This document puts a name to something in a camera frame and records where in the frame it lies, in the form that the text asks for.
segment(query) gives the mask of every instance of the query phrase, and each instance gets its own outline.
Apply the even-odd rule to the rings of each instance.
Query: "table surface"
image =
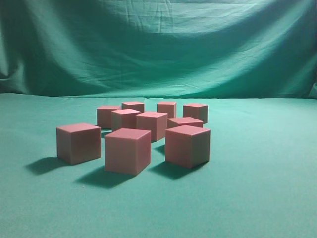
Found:
[[[102,157],[56,158],[56,127],[96,124],[102,105],[209,106],[211,161],[164,162],[164,139],[138,176]],[[50,98],[0,94],[2,238],[316,238],[317,100]]]

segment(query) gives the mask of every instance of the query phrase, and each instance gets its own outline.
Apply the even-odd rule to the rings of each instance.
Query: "green fabric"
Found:
[[[315,0],[0,1],[0,92],[297,98],[315,81]]]
[[[134,178],[103,171],[104,139],[100,159],[55,158],[57,126],[129,100],[161,101],[0,95],[0,237],[317,237],[317,100],[177,99],[179,116],[209,105],[211,161],[192,171],[164,163],[164,139]]]

